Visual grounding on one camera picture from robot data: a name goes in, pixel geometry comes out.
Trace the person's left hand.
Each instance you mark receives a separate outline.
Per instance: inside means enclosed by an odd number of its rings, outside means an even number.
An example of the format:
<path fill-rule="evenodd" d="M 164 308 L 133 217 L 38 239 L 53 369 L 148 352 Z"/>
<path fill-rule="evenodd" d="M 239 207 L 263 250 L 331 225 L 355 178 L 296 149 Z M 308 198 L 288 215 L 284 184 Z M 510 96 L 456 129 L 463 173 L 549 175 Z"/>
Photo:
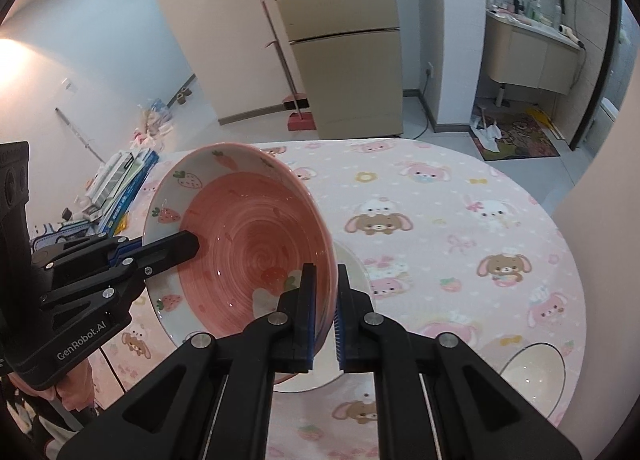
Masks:
<path fill-rule="evenodd" d="M 34 390 L 15 372 L 9 374 L 9 379 L 15 388 L 27 395 L 39 396 L 49 402 L 58 398 L 67 411 L 84 410 L 94 403 L 92 368 L 88 359 L 70 370 L 55 386 L 43 391 Z"/>

